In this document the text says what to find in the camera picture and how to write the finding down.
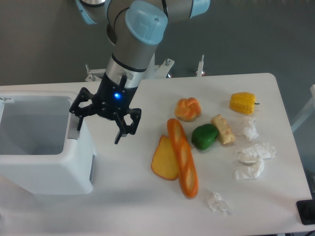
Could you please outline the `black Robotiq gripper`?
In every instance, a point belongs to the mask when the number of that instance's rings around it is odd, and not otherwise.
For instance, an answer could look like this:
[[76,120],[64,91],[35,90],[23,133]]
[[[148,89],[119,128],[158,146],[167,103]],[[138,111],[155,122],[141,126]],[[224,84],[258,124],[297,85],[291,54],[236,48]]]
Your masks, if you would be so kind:
[[[70,113],[79,118],[77,131],[81,130],[85,117],[97,113],[103,118],[115,120],[119,132],[115,138],[114,144],[117,145],[121,137],[126,137],[128,134],[134,135],[136,133],[141,120],[142,110],[140,108],[129,108],[137,87],[127,88],[127,79],[128,75],[123,74],[119,77],[119,83],[116,84],[104,74],[96,94],[90,93],[86,87],[80,89],[69,109]],[[90,105],[80,107],[81,103],[89,100],[91,101]],[[129,115],[132,120],[129,125],[127,125],[125,121],[125,116],[127,115]]]

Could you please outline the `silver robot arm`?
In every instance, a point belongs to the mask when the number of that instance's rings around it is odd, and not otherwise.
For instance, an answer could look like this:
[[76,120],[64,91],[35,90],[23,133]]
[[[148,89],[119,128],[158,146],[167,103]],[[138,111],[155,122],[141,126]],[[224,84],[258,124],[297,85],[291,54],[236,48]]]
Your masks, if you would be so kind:
[[205,13],[208,0],[78,0],[88,24],[107,20],[107,35],[114,51],[99,88],[92,94],[82,88],[69,111],[81,127],[87,116],[98,115],[116,122],[116,141],[135,134],[141,119],[139,108],[130,108],[169,23]]

